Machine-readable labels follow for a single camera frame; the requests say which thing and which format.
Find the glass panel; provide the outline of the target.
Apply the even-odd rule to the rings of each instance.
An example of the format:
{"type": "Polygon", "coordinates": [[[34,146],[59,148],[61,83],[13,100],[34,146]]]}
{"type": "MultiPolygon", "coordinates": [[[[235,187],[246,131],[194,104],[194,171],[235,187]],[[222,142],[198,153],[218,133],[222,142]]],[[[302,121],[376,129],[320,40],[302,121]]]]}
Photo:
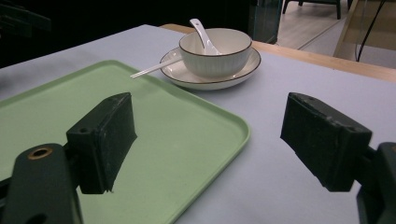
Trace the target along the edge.
{"type": "Polygon", "coordinates": [[[250,0],[248,33],[255,41],[275,44],[283,0],[250,0]]]}

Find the dark chair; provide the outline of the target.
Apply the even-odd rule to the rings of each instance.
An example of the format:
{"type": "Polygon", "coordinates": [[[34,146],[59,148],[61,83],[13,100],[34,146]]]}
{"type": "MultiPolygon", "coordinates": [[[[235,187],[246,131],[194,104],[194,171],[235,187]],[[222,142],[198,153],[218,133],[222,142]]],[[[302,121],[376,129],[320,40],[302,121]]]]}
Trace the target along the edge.
{"type": "Polygon", "coordinates": [[[295,2],[298,7],[302,7],[304,4],[309,5],[320,5],[320,6],[332,6],[335,9],[335,18],[337,20],[342,19],[342,2],[346,1],[346,9],[350,10],[354,0],[283,0],[283,6],[281,13],[285,14],[291,2],[295,2]]]}

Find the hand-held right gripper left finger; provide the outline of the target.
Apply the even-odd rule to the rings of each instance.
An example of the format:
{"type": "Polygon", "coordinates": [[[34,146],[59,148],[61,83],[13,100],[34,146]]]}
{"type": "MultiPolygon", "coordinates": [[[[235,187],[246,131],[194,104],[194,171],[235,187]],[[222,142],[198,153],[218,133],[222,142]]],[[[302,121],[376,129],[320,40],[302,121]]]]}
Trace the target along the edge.
{"type": "Polygon", "coordinates": [[[132,95],[123,92],[100,102],[67,132],[68,149],[78,158],[78,184],[84,194],[111,191],[132,143],[132,95]]]}

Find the white chopsticks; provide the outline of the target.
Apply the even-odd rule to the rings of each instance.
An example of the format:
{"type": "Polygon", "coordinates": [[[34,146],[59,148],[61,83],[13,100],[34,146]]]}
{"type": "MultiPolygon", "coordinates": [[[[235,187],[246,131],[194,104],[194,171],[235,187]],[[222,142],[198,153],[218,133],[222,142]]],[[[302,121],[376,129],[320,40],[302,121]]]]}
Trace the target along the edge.
{"type": "Polygon", "coordinates": [[[140,76],[149,74],[149,73],[151,73],[151,72],[153,72],[153,71],[157,71],[157,70],[159,70],[159,69],[161,69],[161,68],[163,68],[163,67],[165,67],[165,66],[168,66],[168,65],[170,65],[170,64],[178,63],[178,62],[180,62],[181,60],[182,60],[181,57],[177,57],[177,58],[175,58],[175,59],[171,59],[171,60],[169,60],[169,61],[159,63],[159,64],[154,65],[154,66],[152,66],[152,67],[150,67],[150,68],[148,68],[148,69],[145,69],[145,70],[143,70],[143,71],[140,71],[140,72],[138,72],[138,73],[135,73],[135,74],[133,74],[133,75],[130,75],[130,78],[137,78],[137,77],[140,77],[140,76]]]}

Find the green plastic tray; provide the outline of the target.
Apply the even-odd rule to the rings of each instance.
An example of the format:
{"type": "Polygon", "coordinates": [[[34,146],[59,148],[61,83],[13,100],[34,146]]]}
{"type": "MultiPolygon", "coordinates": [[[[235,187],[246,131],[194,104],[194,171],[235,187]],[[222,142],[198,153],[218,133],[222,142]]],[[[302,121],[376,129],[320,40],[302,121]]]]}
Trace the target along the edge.
{"type": "Polygon", "coordinates": [[[134,141],[113,190],[80,194],[84,224],[174,224],[243,149],[247,123],[156,77],[103,61],[0,102],[0,180],[15,158],[65,133],[108,96],[132,95],[134,141]]]}

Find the white plate with dark rim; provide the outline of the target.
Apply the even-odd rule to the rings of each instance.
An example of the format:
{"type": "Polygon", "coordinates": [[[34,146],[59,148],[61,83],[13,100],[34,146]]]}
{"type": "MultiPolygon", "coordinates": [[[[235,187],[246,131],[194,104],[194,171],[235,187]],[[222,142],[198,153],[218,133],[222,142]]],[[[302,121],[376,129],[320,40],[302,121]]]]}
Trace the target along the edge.
{"type": "Polygon", "coordinates": [[[221,79],[207,79],[198,77],[190,72],[183,62],[177,62],[161,69],[163,74],[174,84],[187,89],[198,91],[214,91],[230,88],[252,77],[262,62],[260,53],[253,49],[244,68],[230,77],[221,79]]]}

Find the white ribbed bowl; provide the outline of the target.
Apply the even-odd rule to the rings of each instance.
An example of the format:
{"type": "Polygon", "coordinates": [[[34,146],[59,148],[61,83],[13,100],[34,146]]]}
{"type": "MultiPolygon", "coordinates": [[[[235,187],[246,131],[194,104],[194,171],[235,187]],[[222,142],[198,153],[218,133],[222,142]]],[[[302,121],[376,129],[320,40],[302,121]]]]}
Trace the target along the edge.
{"type": "Polygon", "coordinates": [[[228,28],[210,28],[206,33],[220,55],[206,54],[196,32],[184,35],[178,42],[183,63],[190,72],[213,79],[235,75],[245,67],[252,51],[249,35],[228,28]]]}

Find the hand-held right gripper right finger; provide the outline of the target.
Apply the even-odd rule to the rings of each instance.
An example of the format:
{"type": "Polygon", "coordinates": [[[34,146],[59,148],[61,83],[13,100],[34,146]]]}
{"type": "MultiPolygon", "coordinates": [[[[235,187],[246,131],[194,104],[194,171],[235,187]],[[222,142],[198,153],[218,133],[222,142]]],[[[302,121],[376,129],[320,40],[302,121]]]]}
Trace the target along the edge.
{"type": "Polygon", "coordinates": [[[372,132],[317,98],[291,92],[280,138],[329,191],[349,191],[372,132]]]}

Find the white ceramic spoon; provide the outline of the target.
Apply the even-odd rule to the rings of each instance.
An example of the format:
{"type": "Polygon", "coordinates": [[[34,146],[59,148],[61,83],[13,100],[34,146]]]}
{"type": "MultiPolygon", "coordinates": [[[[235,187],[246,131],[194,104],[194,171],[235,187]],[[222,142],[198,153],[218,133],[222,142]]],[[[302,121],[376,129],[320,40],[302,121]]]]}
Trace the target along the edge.
{"type": "Polygon", "coordinates": [[[190,24],[195,29],[196,33],[201,39],[204,53],[206,55],[220,55],[219,50],[213,45],[202,23],[198,19],[190,19],[190,24]]]}

